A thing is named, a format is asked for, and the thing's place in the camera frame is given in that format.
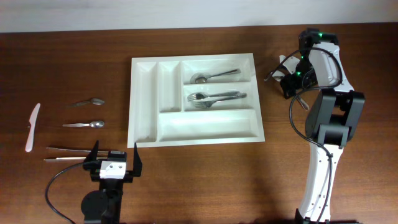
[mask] white backdrop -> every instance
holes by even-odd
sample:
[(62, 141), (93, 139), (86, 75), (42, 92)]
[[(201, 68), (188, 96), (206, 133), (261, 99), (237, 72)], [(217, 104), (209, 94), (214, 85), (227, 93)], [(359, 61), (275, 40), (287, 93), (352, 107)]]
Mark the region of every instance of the white backdrop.
[(397, 21), (397, 0), (0, 0), (0, 32)]

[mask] metal spoon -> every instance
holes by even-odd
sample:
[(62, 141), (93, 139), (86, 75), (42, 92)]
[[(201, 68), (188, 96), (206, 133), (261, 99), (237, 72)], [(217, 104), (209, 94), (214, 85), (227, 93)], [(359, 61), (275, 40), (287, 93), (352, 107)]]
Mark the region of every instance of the metal spoon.
[(83, 123), (77, 123), (77, 124), (63, 124), (63, 127), (87, 127), (90, 126), (92, 128), (102, 128), (105, 125), (104, 121), (92, 121), (90, 124), (83, 124)]
[(103, 104), (105, 104), (105, 101), (103, 101), (101, 99), (98, 99), (98, 98), (92, 98), (90, 100), (74, 103), (72, 105), (69, 105), (68, 107), (69, 108), (74, 108), (74, 107), (83, 106), (83, 105), (86, 105), (86, 104), (89, 104), (89, 103), (92, 103), (94, 105), (103, 105)]
[(209, 79), (209, 78), (218, 77), (218, 76), (222, 76), (222, 75), (238, 74), (238, 73), (241, 73), (240, 69), (234, 69), (234, 70), (219, 73), (216, 75), (207, 75), (205, 73), (196, 73), (191, 77), (191, 84), (206, 83), (207, 79)]

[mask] metal fork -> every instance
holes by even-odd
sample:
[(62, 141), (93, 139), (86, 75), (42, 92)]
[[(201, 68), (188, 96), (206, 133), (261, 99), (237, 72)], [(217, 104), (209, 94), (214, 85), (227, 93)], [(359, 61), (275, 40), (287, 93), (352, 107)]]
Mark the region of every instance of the metal fork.
[(188, 101), (193, 101), (193, 100), (203, 100), (208, 97), (217, 97), (217, 96), (235, 96), (240, 94), (240, 91), (230, 91), (226, 93), (218, 93), (218, 94), (212, 94), (208, 95), (207, 93), (199, 92), (199, 93), (192, 93), (187, 96)]
[(241, 94), (236, 95), (236, 96), (230, 96), (230, 97), (222, 98), (222, 99), (219, 99), (219, 100), (210, 100), (210, 101), (196, 102), (195, 103), (195, 107), (196, 108), (207, 109), (207, 108), (210, 108), (213, 104), (215, 104), (217, 102), (221, 102), (221, 101), (225, 101), (225, 100), (242, 99), (242, 98), (245, 98), (245, 97), (247, 97), (247, 94), (246, 93), (241, 93)]

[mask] cutlery tray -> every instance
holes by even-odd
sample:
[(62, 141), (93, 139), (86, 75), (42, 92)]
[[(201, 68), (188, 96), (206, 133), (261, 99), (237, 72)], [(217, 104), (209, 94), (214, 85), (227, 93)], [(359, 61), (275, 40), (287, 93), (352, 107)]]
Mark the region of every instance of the cutlery tray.
[[(241, 73), (191, 84), (198, 73)], [(187, 101), (191, 93), (240, 91), (247, 97), (208, 109)], [(252, 54), (133, 58), (127, 147), (264, 141)]]

